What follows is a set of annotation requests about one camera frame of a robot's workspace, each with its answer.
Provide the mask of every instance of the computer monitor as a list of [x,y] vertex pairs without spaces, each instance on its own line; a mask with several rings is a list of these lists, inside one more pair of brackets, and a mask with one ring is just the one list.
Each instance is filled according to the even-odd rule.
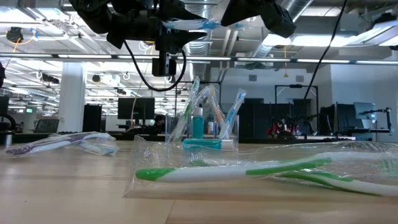
[[354,103],[355,107],[355,119],[368,119],[375,121],[377,120],[376,112],[365,113],[367,111],[376,111],[376,104],[374,103]]
[[[134,99],[119,98],[118,119],[131,119]],[[134,119],[155,119],[155,98],[137,98],[133,115]]]

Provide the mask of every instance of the table surface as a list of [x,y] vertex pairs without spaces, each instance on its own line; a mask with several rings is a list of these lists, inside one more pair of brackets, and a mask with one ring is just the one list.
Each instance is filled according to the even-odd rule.
[[[0,223],[396,223],[398,198],[261,180],[262,200],[123,198],[131,141],[115,157],[59,149],[0,157]],[[240,145],[240,149],[264,145]]]

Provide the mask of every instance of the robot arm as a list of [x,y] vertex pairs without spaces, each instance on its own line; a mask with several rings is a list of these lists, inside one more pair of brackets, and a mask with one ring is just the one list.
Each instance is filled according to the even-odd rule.
[[[162,21],[172,19],[205,19],[188,12],[179,0],[70,0],[70,3],[93,32],[108,33],[107,41],[119,49],[125,40],[155,42],[159,59],[152,63],[152,74],[157,77],[175,75],[176,63],[169,59],[169,53],[182,52],[185,44],[206,36],[204,32],[170,30],[163,26]],[[115,12],[111,12],[108,3]],[[274,0],[231,0],[221,25],[258,15],[271,32],[282,37],[290,36],[296,28],[289,13]]]

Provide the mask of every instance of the green toothbrush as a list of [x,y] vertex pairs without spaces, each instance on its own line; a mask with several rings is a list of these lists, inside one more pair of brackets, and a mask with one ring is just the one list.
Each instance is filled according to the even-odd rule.
[[290,171],[279,177],[306,180],[339,190],[377,196],[398,196],[398,186],[373,184],[327,172]]
[[165,169],[140,169],[136,177],[164,183],[214,182],[255,178],[291,170],[313,169],[329,164],[331,159],[299,159],[296,161],[253,162],[244,166],[185,167]]

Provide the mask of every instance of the white column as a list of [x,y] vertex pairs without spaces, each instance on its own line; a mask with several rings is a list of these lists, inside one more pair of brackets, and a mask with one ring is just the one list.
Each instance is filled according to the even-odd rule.
[[64,62],[58,132],[81,132],[85,107],[86,73],[82,63]]

